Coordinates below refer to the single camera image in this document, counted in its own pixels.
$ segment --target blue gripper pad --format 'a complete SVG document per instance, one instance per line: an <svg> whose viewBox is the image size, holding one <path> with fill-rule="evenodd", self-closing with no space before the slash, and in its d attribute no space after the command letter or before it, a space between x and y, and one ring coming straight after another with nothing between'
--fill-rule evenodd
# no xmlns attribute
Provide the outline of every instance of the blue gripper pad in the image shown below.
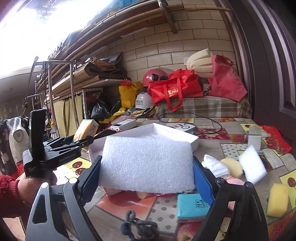
<svg viewBox="0 0 296 241"><path fill-rule="evenodd" d="M78 178L82 206L91 201L98 187L101 159L102 156L98 156L91 167L84 170Z"/></svg>
<svg viewBox="0 0 296 241"><path fill-rule="evenodd" d="M200 194L203 201L207 202L209 206L211 206L215 199L213 197L213 189L207 178L205 177L204 173L202 172L199 165L197 164L199 160L194 156L193 157L193 172L194 172L194 183L195 187Z"/></svg>

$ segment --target red motorcycle helmet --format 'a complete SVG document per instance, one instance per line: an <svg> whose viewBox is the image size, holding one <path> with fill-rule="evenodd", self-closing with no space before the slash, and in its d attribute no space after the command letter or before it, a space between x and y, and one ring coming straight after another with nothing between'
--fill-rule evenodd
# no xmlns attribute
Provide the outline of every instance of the red motorcycle helmet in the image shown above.
<svg viewBox="0 0 296 241"><path fill-rule="evenodd" d="M143 77L143 86L149 86L149 82L153 81L152 74L158 75L158 79L162 76L168 76L168 74L162 69L151 69Z"/></svg>

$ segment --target white charger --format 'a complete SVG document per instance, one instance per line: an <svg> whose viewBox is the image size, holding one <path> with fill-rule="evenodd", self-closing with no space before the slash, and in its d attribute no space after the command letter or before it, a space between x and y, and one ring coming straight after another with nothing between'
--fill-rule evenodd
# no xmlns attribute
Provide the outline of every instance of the white charger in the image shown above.
<svg viewBox="0 0 296 241"><path fill-rule="evenodd" d="M114 131L126 131L137 126L137 121L134 119L127 119L117 124L110 126L111 130Z"/></svg>

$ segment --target white tile wall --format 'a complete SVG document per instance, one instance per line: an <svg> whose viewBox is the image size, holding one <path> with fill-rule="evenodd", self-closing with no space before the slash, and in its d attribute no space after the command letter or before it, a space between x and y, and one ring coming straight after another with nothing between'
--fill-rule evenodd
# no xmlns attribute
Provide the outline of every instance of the white tile wall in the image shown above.
<svg viewBox="0 0 296 241"><path fill-rule="evenodd" d="M214 0L167 0L169 5L184 4L185 8L214 7ZM210 48L213 54L224 55L236 64L229 33L219 11L198 11L173 14L177 34L168 23L137 30L102 47L91 56L107 56L123 51L123 66L132 81L142 81L150 69L186 69L185 57Z"/></svg>

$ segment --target yellow curtain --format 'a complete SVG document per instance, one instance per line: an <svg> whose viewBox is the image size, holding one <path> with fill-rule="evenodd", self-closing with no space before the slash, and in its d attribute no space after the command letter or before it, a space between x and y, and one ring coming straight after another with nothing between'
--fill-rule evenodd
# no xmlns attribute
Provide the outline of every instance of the yellow curtain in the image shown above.
<svg viewBox="0 0 296 241"><path fill-rule="evenodd" d="M82 94L75 96L75 104L79 124L83 120ZM76 133L74 111L72 99L61 100L54 103L54 112L56 115L57 126L60 137L72 136Z"/></svg>

